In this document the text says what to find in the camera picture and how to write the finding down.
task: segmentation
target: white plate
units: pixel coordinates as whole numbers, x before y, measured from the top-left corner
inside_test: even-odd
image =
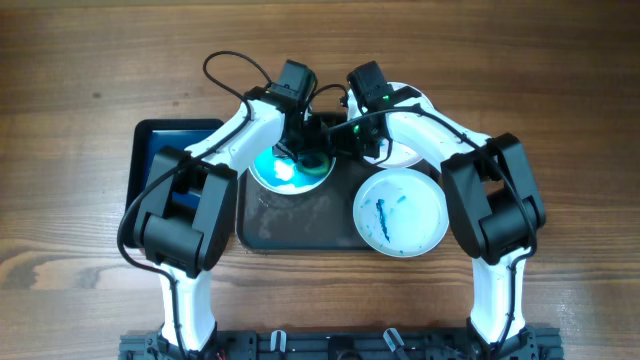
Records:
[[[395,257],[424,254],[449,227],[442,189],[412,169],[383,170],[367,179],[353,202],[353,220],[369,246]]]

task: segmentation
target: black metal frame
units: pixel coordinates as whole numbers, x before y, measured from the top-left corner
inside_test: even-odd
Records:
[[[420,332],[399,332],[405,359],[463,360],[484,359],[481,348],[466,328],[429,329]],[[287,333],[285,352],[272,346],[274,334],[254,331],[221,331],[201,354],[190,352],[189,360],[347,360],[347,352],[362,360],[401,359],[392,352],[383,332]],[[559,329],[527,326],[518,335],[518,346],[506,360],[562,360],[564,351]],[[180,355],[166,348],[159,332],[121,337],[119,360],[181,360]]]

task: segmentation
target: black cable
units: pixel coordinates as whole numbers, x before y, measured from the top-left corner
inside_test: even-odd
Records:
[[[311,74],[313,74],[313,89],[311,89],[311,93],[309,93],[309,96],[311,96],[311,94],[313,94],[314,92],[316,92],[316,88],[318,87],[318,77],[316,76],[316,73],[313,72],[313,70],[309,69],[311,71]]]
[[[371,165],[378,166],[378,165],[382,164],[383,162],[389,160],[389,158],[391,157],[391,151],[393,151],[393,140],[387,139],[387,141],[389,142],[389,147],[387,148],[387,157],[384,158],[383,160],[375,162],[375,163],[373,163]]]
[[[507,188],[507,191],[509,191],[509,193],[511,194],[511,196],[513,197],[513,200],[516,203],[516,206],[518,207],[518,210],[520,210],[520,213],[522,214],[522,217],[525,220],[525,223],[527,224],[527,228],[529,230],[529,238],[530,241],[529,243],[531,244],[531,250],[529,250],[528,253],[523,254],[518,256],[517,258],[515,258],[512,262],[511,265],[508,266],[507,268],[511,271],[511,290],[510,290],[510,301],[509,301],[509,311],[507,312],[507,323],[505,325],[505,328],[503,330],[502,335],[500,336],[500,340],[498,341],[498,343],[496,344],[496,346],[494,347],[493,350],[493,356],[494,357],[498,357],[500,350],[502,350],[502,347],[504,346],[505,341],[507,340],[507,337],[509,336],[509,330],[511,329],[511,324],[513,323],[514,320],[514,313],[515,313],[515,298],[516,298],[516,267],[518,265],[518,263],[522,260],[528,259],[530,257],[532,257],[533,255],[535,255],[536,251],[537,251],[537,240],[536,240],[536,232],[535,232],[535,228],[533,227],[533,224],[531,223],[531,219],[529,219],[529,215],[527,214],[527,211],[524,207],[524,204],[522,203],[522,198],[520,198],[520,195],[518,194],[518,191],[516,190],[516,188],[513,186],[513,183],[511,182],[511,179],[509,177],[506,176],[506,174],[502,171],[502,169],[500,168],[500,166],[498,165],[498,163],[491,158],[491,156],[489,156],[485,151],[483,151],[480,146],[478,146],[476,143],[474,143],[473,141],[469,140],[469,138],[459,132],[456,128],[454,128],[453,126],[451,126],[451,124],[447,123],[446,121],[444,121],[442,118],[430,114],[426,111],[424,111],[422,108],[420,108],[420,106],[413,106],[413,107],[396,107],[396,108],[391,108],[391,109],[386,109],[386,110],[381,110],[381,111],[376,111],[376,112],[371,112],[371,113],[366,113],[360,117],[357,117],[355,119],[352,119],[348,122],[333,126],[325,131],[323,131],[323,134],[332,134],[338,131],[342,131],[344,129],[350,128],[352,126],[355,126],[357,124],[360,124],[361,122],[364,122],[365,120],[371,119],[372,117],[376,116],[376,115],[382,115],[382,114],[388,114],[388,113],[394,113],[394,112],[410,112],[410,113],[414,113],[414,114],[418,114],[421,116],[426,116],[434,121],[436,121],[438,124],[442,125],[444,128],[446,128],[447,130],[449,130],[453,135],[457,136],[458,138],[460,138],[460,140],[462,140],[463,142],[465,142],[467,145],[471,146],[474,150],[476,150],[476,152],[480,155],[480,157],[483,158],[483,160],[485,160],[489,166],[491,166],[492,170],[494,172],[496,172],[498,175],[500,175],[500,177],[502,178],[505,187]]]
[[[309,95],[309,98],[307,99],[307,101],[304,103],[304,106],[302,107],[302,114],[304,115],[304,113],[307,111],[307,109],[311,105],[311,102],[313,101],[313,99],[315,99],[316,96],[320,95],[320,93],[322,93],[323,91],[326,91],[326,90],[329,90],[329,89],[340,89],[340,90],[344,91],[345,98],[349,98],[349,92],[347,91],[347,88],[344,87],[344,85],[341,85],[341,84],[325,85],[325,86],[321,87],[320,89],[318,89],[318,91],[312,91],[311,92],[311,95]]]
[[[211,76],[211,74],[209,74],[209,72],[207,71],[207,65],[209,64],[209,61],[211,61],[211,59],[213,59],[216,56],[219,55],[233,55],[233,56],[238,56],[241,57],[245,60],[247,60],[248,62],[250,62],[252,65],[254,65],[258,70],[260,70],[260,72],[264,75],[264,77],[267,79],[268,84],[267,86],[269,86],[272,82],[271,82],[271,78],[269,78],[269,75],[267,75],[267,73],[260,67],[260,65],[258,65],[255,61],[253,61],[251,58],[249,58],[248,56],[244,55],[244,54],[240,54],[237,52],[233,52],[233,51],[219,51],[216,53],[213,53],[211,55],[209,55],[204,63],[202,64],[202,70],[204,72],[204,74],[207,76],[207,78],[209,80],[211,80],[212,82],[214,82],[216,85],[220,86],[221,88],[227,90],[228,92],[230,92],[231,94],[235,95],[238,99],[240,99],[240,101],[242,101],[242,103],[245,105],[245,108],[247,109],[247,114],[244,118],[244,120],[242,121],[242,123],[236,127],[235,129],[233,129],[229,134],[227,134],[224,138],[222,138],[220,141],[218,141],[216,144],[214,144],[213,146],[211,146],[209,149],[207,149],[205,152],[203,152],[202,154],[189,159],[188,161],[185,161],[179,165],[177,165],[176,167],[174,167],[173,169],[165,172],[164,174],[160,175],[160,177],[158,177],[155,181],[153,181],[151,184],[149,184],[134,200],[133,202],[131,202],[131,205],[129,205],[129,208],[125,211],[124,215],[122,216],[122,220],[120,221],[120,226],[118,227],[118,234],[117,234],[117,246],[118,246],[118,250],[120,251],[120,255],[122,255],[122,257],[132,266],[138,268],[138,269],[142,269],[142,270],[146,270],[146,271],[150,271],[159,275],[164,276],[170,284],[170,288],[171,288],[171,302],[172,302],[172,312],[173,312],[173,324],[174,324],[174,329],[176,332],[176,340],[178,342],[178,348],[180,350],[180,354],[182,355],[183,359],[187,359],[187,355],[184,351],[184,345],[182,343],[182,335],[180,332],[180,321],[178,318],[178,296],[177,296],[177,291],[176,291],[176,285],[177,285],[177,280],[171,276],[171,274],[169,274],[168,272],[158,269],[158,268],[154,268],[152,266],[148,266],[148,265],[144,265],[141,264],[137,261],[135,261],[125,250],[124,248],[124,234],[125,231],[127,233],[131,233],[133,232],[133,225],[135,222],[135,217],[134,214],[137,214],[138,209],[140,208],[140,204],[142,203],[142,200],[149,195],[149,193],[151,193],[151,191],[153,191],[156,187],[158,187],[158,185],[160,185],[162,182],[164,182],[165,180],[167,180],[169,177],[177,174],[178,172],[185,170],[191,166],[197,165],[202,159],[206,158],[207,156],[213,154],[216,150],[218,150],[220,148],[220,146],[224,145],[227,141],[229,141],[229,139],[233,138],[234,136],[236,136],[241,130],[242,128],[251,120],[251,106],[249,105],[249,101],[242,96],[240,93],[238,93],[237,91],[233,90],[232,88],[228,87],[227,85],[221,83],[220,81],[218,81],[217,79],[215,79],[213,76]]]

